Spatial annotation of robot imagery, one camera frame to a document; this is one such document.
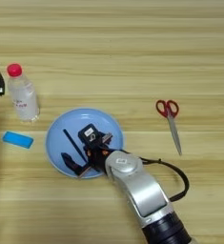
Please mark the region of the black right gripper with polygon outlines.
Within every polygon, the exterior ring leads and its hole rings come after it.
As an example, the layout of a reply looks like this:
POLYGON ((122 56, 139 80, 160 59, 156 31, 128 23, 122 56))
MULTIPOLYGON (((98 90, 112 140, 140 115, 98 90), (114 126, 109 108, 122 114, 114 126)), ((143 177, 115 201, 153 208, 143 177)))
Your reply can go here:
POLYGON ((88 162, 84 166, 80 166, 73 161, 71 156, 65 152, 61 153, 65 165, 72 170, 77 176, 83 176, 90 169, 104 173, 105 161, 112 153, 109 144, 112 141, 112 134, 93 132, 91 135, 86 136, 83 132, 78 134, 79 139, 84 144, 84 151, 88 157, 88 162))

